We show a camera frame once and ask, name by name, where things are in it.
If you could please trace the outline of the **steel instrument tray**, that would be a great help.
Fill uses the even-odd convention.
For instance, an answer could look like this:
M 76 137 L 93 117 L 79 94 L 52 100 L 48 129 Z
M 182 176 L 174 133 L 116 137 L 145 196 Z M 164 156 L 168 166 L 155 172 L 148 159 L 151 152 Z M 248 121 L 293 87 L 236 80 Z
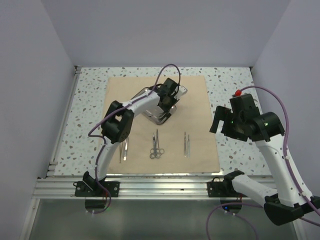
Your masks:
M 148 87 L 142 88 L 136 95 L 133 96 L 133 98 L 136 98 L 145 92 L 147 92 Z M 188 89 L 184 86 L 179 87 L 179 91 L 177 94 L 177 101 L 180 100 L 180 97 L 185 95 L 188 92 Z M 150 108 L 145 110 L 142 115 L 146 117 L 148 120 L 153 122 L 156 125 L 162 125 L 164 124 L 177 110 L 177 106 L 173 105 L 169 110 L 163 110 L 159 106 L 155 106 L 154 108 Z

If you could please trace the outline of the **steel scalpel handle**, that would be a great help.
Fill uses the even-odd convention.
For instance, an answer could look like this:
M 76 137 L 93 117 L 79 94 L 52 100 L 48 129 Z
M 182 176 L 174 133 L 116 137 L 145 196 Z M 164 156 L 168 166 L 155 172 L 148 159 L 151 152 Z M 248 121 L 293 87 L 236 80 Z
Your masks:
M 190 135 L 188 134 L 187 137 L 187 157 L 191 157 L 191 140 L 190 140 Z
M 186 132 L 184 132 L 184 139 L 183 139 L 183 156 L 187 157 L 187 136 L 186 136 Z

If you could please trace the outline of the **beige surgical cloth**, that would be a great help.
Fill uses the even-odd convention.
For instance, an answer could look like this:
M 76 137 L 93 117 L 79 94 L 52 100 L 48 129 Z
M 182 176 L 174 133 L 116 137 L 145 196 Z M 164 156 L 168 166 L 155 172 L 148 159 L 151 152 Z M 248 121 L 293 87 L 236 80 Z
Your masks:
M 181 85 L 187 89 L 177 102 L 176 112 L 162 125 L 156 125 L 142 114 L 133 120 L 129 134 L 126 161 L 120 161 L 117 149 L 109 164 L 108 174 L 184 174 L 218 173 L 220 164 L 216 137 L 210 133 L 212 110 L 205 78 L 183 76 Z M 150 158 L 153 135 L 159 134 L 160 158 Z M 190 135 L 190 157 L 184 157 Z

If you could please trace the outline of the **steel surgical scissors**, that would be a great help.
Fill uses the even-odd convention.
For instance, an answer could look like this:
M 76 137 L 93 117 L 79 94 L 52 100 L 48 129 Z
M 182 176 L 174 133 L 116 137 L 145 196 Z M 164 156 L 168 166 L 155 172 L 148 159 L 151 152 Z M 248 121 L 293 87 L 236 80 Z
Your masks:
M 155 141 L 156 141 L 156 157 L 160 158 L 165 153 L 165 150 L 160 147 L 158 129 L 156 130 Z

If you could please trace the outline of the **steel forceps with rings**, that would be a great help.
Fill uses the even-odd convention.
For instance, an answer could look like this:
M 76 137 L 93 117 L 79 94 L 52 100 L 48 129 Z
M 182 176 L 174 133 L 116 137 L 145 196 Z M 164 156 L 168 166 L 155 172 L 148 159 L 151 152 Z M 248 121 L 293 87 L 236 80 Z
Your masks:
M 152 135 L 152 148 L 150 149 L 150 155 L 149 157 L 151 159 L 157 158 L 158 151 L 157 151 L 157 142 L 156 142 L 156 136 L 153 134 Z

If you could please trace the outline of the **steel tweezers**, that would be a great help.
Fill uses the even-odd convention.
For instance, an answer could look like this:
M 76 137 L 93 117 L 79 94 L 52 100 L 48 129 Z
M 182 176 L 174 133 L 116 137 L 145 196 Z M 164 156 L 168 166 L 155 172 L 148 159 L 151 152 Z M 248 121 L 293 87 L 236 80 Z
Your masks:
M 123 143 L 121 142 L 119 144 L 119 163 L 122 163 L 122 159 L 123 159 Z
M 125 146 L 124 146 L 124 152 L 123 152 L 123 161 L 127 160 L 128 148 L 129 148 L 129 138 L 127 138 L 125 140 Z

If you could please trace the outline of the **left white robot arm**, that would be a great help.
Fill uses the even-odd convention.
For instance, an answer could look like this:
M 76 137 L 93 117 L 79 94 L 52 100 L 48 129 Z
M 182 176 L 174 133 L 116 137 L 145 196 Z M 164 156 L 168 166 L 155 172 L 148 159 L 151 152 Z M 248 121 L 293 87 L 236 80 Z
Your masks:
M 82 180 L 75 182 L 75 196 L 77 197 L 113 197 L 111 187 L 105 182 L 107 171 L 112 158 L 119 147 L 130 135 L 134 118 L 140 114 L 155 110 L 168 118 L 172 107 L 186 94 L 182 87 L 176 90 L 152 90 L 144 88 L 131 100 L 125 102 L 113 101 L 102 121 L 100 121 L 88 136 L 93 137 L 93 131 L 101 127 L 102 135 L 96 135 L 103 139 L 102 147 L 96 157 L 92 170 L 83 174 Z

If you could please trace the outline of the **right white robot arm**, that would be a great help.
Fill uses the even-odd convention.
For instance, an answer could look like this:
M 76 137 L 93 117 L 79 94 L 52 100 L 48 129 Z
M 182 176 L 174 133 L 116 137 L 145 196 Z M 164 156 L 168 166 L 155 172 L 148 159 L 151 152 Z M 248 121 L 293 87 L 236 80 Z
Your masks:
M 281 226 L 320 208 L 320 198 L 304 184 L 285 144 L 285 130 L 273 112 L 260 113 L 250 103 L 239 108 L 217 106 L 210 128 L 216 133 L 223 122 L 221 133 L 232 139 L 252 140 L 262 153 L 275 182 L 267 187 L 248 177 L 243 171 L 226 174 L 222 181 L 207 183 L 208 196 L 235 197 L 244 195 L 263 207 L 270 221 Z

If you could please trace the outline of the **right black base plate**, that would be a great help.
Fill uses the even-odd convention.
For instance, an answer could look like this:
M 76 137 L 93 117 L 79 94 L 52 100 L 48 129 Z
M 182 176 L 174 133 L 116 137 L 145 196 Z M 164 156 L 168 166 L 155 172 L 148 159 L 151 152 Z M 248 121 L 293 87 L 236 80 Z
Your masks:
M 221 180 L 214 177 L 206 183 L 207 195 L 209 198 L 237 198 L 240 193 L 236 192 L 230 180 Z

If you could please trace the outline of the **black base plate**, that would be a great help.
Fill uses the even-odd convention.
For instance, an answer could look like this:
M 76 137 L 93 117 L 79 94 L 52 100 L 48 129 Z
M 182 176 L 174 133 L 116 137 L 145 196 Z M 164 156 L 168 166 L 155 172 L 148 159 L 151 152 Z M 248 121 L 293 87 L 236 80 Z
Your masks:
M 120 190 L 119 181 L 104 181 L 101 185 L 108 190 L 109 193 L 107 195 L 106 191 L 98 185 L 92 190 L 83 181 L 76 181 L 73 183 L 73 186 L 75 187 L 74 195 L 76 197 L 118 197 Z
M 206 183 L 207 195 L 209 198 L 237 198 L 240 193 L 236 192 L 230 180 L 221 180 L 214 177 Z

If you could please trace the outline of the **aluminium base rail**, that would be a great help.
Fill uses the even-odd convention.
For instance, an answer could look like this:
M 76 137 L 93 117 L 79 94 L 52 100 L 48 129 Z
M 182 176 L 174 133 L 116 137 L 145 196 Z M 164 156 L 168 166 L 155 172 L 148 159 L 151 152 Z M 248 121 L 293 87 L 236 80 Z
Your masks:
M 214 175 L 114 175 L 107 181 L 119 182 L 116 200 L 207 200 L 207 182 Z M 38 179 L 33 199 L 84 200 L 76 197 L 74 182 L 79 177 L 49 177 Z

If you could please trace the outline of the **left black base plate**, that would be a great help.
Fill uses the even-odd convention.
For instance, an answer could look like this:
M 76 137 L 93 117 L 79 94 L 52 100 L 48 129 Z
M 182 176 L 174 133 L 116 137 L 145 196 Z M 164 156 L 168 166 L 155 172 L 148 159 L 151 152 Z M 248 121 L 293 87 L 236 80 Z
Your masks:
M 120 190 L 119 181 L 104 181 L 101 185 L 108 190 L 109 193 L 107 195 L 106 191 L 98 185 L 92 190 L 83 181 L 76 181 L 73 183 L 73 186 L 75 187 L 74 195 L 76 197 L 118 197 Z

